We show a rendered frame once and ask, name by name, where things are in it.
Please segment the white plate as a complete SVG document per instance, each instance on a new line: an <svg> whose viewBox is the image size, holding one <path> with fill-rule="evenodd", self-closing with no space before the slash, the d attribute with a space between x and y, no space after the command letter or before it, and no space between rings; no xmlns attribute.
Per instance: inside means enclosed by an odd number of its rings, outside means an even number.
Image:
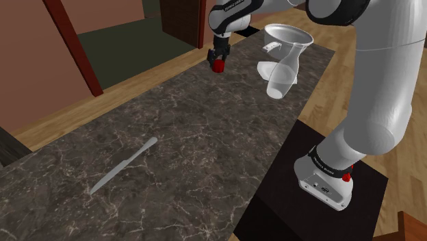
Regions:
<svg viewBox="0 0 427 241"><path fill-rule="evenodd" d="M297 84L296 72L285 64L277 62L258 62L257 71L266 81L274 80L276 83Z"/></svg>

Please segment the dark red wooden post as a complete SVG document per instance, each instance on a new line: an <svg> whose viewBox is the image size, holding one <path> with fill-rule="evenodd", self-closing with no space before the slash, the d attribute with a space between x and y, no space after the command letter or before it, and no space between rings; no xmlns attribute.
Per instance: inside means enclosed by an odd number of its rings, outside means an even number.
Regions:
<svg viewBox="0 0 427 241"><path fill-rule="evenodd" d="M86 52L83 50L61 0L42 0L42 2L55 23L91 94L94 97L102 95L103 89L96 78Z"/></svg>

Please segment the black robot stand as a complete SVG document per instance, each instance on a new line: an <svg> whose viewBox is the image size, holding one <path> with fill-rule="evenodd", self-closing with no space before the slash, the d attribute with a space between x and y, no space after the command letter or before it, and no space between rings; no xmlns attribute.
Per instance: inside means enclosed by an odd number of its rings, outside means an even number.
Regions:
<svg viewBox="0 0 427 241"><path fill-rule="evenodd" d="M351 202L342 211L298 185L294 162L323 138L296 121L233 232L240 241L372 241L386 176L357 162Z"/></svg>

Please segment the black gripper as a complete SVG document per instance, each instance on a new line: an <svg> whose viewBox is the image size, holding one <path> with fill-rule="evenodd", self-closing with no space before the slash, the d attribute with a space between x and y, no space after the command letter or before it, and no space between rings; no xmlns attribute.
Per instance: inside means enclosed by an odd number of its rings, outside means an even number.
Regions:
<svg viewBox="0 0 427 241"><path fill-rule="evenodd" d="M221 60L226 61L228 55L230 54L231 46L229 44L229 37L221 38L218 36L213 37L213 47L214 49L209 49L207 53L207 61L210 66L214 65L216 56L222 56Z"/></svg>

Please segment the dark brown wooden door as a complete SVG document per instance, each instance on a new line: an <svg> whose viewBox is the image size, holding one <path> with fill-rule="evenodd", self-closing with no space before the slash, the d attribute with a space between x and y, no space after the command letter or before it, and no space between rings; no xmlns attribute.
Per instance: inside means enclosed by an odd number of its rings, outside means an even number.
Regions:
<svg viewBox="0 0 427 241"><path fill-rule="evenodd" d="M159 0L162 31L203 48L207 0Z"/></svg>

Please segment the silver table knife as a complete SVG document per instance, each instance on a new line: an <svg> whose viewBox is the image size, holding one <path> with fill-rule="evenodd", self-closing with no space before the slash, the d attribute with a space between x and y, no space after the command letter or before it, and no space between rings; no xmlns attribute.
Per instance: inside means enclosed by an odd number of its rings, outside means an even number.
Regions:
<svg viewBox="0 0 427 241"><path fill-rule="evenodd" d="M109 180L115 177L122 169L129 165L135 158L137 158L144 151L153 146L158 139L156 137L150 138L138 151L136 151L131 157L126 160L123 160L118 165L116 165L111 171L105 174L90 190L90 195L94 194L98 189L105 185Z"/></svg>

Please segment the clear glass vase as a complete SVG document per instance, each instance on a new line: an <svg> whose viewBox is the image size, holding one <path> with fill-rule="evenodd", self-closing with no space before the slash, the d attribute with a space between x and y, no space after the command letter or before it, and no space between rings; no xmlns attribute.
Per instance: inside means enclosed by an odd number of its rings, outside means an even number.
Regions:
<svg viewBox="0 0 427 241"><path fill-rule="evenodd" d="M302 49L302 44L294 43L289 54L274 67L266 90L269 97L282 99L292 87L298 74Z"/></svg>

